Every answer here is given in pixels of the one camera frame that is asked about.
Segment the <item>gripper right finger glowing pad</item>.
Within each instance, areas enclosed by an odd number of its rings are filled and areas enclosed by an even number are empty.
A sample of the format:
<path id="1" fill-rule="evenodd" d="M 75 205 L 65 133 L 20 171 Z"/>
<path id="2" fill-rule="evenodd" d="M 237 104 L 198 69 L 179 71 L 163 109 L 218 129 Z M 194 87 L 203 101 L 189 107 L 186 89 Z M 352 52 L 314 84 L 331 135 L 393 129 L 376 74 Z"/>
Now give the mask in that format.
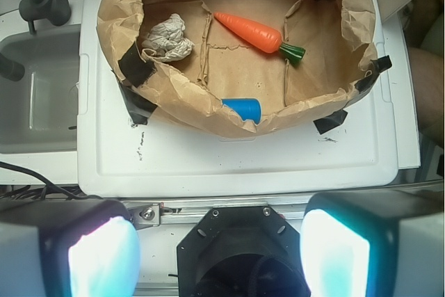
<path id="1" fill-rule="evenodd" d="M 443 296 L 441 191 L 323 191 L 301 225 L 313 296 Z"/>

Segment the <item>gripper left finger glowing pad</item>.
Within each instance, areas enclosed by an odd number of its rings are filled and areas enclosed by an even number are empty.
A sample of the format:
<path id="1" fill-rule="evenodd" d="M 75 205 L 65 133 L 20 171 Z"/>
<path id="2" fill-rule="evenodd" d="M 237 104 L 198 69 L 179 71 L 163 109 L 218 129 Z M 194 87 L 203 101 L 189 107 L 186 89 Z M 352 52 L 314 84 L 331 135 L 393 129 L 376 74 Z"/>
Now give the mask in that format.
<path id="1" fill-rule="evenodd" d="M 116 200 L 2 200 L 2 296 L 132 296 L 140 241 Z"/>

